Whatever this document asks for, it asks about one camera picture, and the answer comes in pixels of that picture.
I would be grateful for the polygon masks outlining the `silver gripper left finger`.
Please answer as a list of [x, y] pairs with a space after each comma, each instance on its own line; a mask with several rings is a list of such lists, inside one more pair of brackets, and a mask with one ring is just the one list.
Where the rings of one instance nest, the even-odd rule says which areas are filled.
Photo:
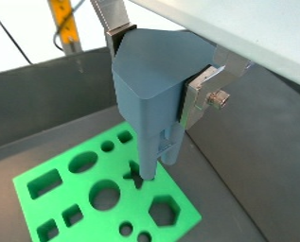
[[134, 25], [127, 18], [123, 0], [89, 0], [104, 29], [104, 41], [109, 55], [115, 56], [124, 34]]

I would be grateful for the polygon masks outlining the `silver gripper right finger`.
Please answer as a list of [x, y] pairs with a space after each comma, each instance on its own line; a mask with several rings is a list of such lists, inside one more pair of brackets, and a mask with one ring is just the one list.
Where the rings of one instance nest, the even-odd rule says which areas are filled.
[[212, 57], [214, 65], [203, 70], [186, 82], [184, 97], [179, 114], [179, 124], [187, 130], [202, 117], [208, 107], [220, 109], [229, 94], [220, 89], [237, 80], [251, 65], [251, 61], [216, 46]]

